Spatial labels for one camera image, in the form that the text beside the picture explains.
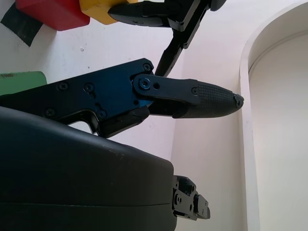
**yellow object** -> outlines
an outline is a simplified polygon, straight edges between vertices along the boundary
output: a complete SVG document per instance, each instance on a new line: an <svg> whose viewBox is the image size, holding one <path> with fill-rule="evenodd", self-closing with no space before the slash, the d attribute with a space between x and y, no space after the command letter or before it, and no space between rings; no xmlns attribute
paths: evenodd
<svg viewBox="0 0 308 231"><path fill-rule="evenodd" d="M128 2L135 3L138 0L79 0L81 11L84 14L105 25L117 22L109 16L109 9L113 6Z"/></svg>

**black plastic housing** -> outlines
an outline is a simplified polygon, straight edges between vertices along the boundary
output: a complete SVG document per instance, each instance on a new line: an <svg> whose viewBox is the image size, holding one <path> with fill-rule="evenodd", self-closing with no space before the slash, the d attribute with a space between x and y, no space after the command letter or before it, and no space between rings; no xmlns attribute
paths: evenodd
<svg viewBox="0 0 308 231"><path fill-rule="evenodd" d="M173 166L0 107L1 231L173 231Z"/></svg>

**screw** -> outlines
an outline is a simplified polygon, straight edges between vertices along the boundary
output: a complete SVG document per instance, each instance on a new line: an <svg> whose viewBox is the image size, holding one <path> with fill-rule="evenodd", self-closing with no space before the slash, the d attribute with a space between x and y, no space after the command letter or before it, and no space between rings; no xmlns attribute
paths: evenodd
<svg viewBox="0 0 308 231"><path fill-rule="evenodd" d="M197 88L192 89L192 94L197 95Z"/></svg>
<svg viewBox="0 0 308 231"><path fill-rule="evenodd" d="M65 82L61 82L61 83L59 83L58 88L60 90L66 90L66 89L68 89L68 84L65 83Z"/></svg>
<svg viewBox="0 0 308 231"><path fill-rule="evenodd" d="M151 70L151 65L149 65L149 64L144 64L144 65L143 65L143 69L144 69L145 71L150 71L150 70Z"/></svg>
<svg viewBox="0 0 308 231"><path fill-rule="evenodd" d="M83 86L83 90L85 90L87 93L91 93L94 90L94 86L91 83L86 83Z"/></svg>
<svg viewBox="0 0 308 231"><path fill-rule="evenodd" d="M56 114L56 112L52 108L47 108L45 110L45 116L47 116L47 117L53 117L55 114Z"/></svg>
<svg viewBox="0 0 308 231"><path fill-rule="evenodd" d="M178 194L176 194L174 197L174 203L177 205L179 200L180 200L180 197Z"/></svg>
<svg viewBox="0 0 308 231"><path fill-rule="evenodd" d="M97 118L99 118L99 119L105 119L106 116L107 116L107 114L106 114L105 111L100 110L100 111L98 111L98 112L96 113L96 116L97 116Z"/></svg>
<svg viewBox="0 0 308 231"><path fill-rule="evenodd" d="M150 89L151 82L148 78L141 78L139 80L139 86L141 87L141 89L148 90Z"/></svg>

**green block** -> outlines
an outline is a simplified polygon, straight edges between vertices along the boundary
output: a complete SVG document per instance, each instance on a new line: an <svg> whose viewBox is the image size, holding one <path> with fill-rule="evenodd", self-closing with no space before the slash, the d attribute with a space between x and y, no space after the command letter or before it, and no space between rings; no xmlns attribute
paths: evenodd
<svg viewBox="0 0 308 231"><path fill-rule="evenodd" d="M0 96L37 88L47 84L40 71L0 74Z"/></svg>

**red object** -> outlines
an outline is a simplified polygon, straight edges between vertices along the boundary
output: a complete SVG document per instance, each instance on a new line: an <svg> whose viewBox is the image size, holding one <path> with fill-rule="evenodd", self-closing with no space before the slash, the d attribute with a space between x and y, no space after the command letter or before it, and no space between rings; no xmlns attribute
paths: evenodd
<svg viewBox="0 0 308 231"><path fill-rule="evenodd" d="M90 23L90 17L80 9L79 0L16 0L16 7L58 31Z"/></svg>

